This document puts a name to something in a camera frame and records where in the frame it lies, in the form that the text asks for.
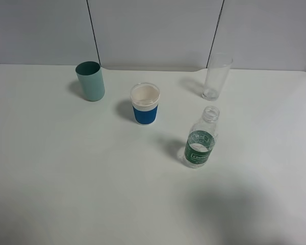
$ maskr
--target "water bottle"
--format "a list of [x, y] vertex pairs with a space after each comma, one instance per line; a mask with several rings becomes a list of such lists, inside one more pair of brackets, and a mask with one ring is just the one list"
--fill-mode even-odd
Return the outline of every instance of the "water bottle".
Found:
[[217, 122], [220, 111], [214, 106], [207, 106], [202, 117], [190, 129], [184, 161], [192, 167], [203, 166], [209, 158], [217, 139]]

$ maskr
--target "green label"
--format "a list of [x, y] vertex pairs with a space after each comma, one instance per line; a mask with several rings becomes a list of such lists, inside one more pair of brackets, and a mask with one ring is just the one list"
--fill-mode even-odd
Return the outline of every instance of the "green label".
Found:
[[185, 157], [193, 164], [205, 163], [214, 146], [214, 138], [206, 131], [197, 130], [189, 134]]

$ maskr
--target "bottle cap opening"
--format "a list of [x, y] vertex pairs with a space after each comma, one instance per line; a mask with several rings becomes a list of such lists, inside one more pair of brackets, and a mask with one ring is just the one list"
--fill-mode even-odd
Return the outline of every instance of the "bottle cap opening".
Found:
[[216, 108], [215, 106], [207, 106], [204, 109], [202, 118], [205, 121], [217, 121], [220, 115], [220, 111], [218, 108]]

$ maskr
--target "glass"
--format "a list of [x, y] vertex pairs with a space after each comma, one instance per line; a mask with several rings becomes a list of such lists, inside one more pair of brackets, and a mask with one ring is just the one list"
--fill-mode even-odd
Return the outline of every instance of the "glass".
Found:
[[198, 168], [205, 165], [218, 137], [219, 114], [218, 108], [207, 106], [190, 129], [183, 157], [187, 166]]
[[215, 53], [211, 56], [202, 97], [208, 101], [216, 101], [221, 93], [233, 59], [228, 54]]

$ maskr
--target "cup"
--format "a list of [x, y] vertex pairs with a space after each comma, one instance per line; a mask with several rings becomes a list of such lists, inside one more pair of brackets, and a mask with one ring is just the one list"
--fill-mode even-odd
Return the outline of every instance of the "cup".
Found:
[[160, 90], [151, 83], [139, 83], [132, 88], [131, 100], [136, 121], [150, 125], [157, 116]]
[[215, 53], [209, 61], [202, 97], [208, 101], [219, 98], [233, 59], [229, 54]]
[[99, 101], [105, 94], [101, 66], [94, 61], [86, 61], [76, 67], [78, 80], [82, 85], [85, 98]]

